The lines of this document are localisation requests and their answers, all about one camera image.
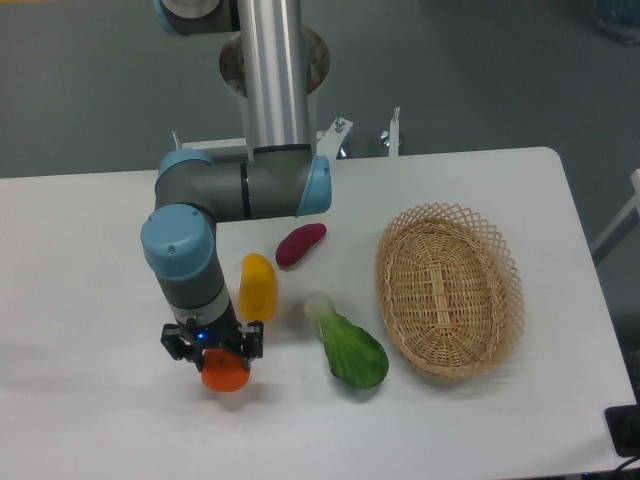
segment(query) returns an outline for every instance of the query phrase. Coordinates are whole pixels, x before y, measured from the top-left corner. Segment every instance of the wicker basket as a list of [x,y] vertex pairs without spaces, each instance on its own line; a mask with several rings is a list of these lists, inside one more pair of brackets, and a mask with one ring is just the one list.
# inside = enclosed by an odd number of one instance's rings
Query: wicker basket
[[460,205],[424,205],[394,218],[378,245],[376,287],[393,343],[433,375],[489,370],[522,333],[520,278],[506,243]]

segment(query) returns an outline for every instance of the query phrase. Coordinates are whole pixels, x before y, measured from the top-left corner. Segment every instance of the orange fruit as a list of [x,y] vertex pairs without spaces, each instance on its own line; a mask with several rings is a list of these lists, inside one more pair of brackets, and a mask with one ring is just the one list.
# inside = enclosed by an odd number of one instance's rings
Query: orange fruit
[[226,350],[205,350],[202,383],[216,392],[235,392],[249,381],[242,359]]

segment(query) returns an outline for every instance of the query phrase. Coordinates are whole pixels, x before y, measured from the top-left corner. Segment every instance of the green leafy vegetable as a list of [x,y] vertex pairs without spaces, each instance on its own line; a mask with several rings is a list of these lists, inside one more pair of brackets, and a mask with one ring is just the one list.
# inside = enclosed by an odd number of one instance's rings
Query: green leafy vegetable
[[336,312],[331,297],[318,290],[307,298],[304,313],[320,328],[331,373],[354,388],[378,385],[389,371],[382,345]]

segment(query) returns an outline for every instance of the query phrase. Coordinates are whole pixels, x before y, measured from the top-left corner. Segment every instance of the purple sweet potato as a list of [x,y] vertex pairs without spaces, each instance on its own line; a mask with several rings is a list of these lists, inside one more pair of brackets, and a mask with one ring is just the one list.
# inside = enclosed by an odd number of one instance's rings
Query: purple sweet potato
[[322,240],[327,233],[327,227],[322,223],[311,223],[296,228],[280,242],[276,250],[276,263],[280,268],[295,265],[311,248]]

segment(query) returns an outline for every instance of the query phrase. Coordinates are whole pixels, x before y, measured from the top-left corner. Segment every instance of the silver cylinder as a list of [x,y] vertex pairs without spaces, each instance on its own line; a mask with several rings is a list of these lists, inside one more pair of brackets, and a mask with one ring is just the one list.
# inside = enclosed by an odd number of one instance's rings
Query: silver cylinder
[[252,147],[311,144],[300,0],[239,0]]

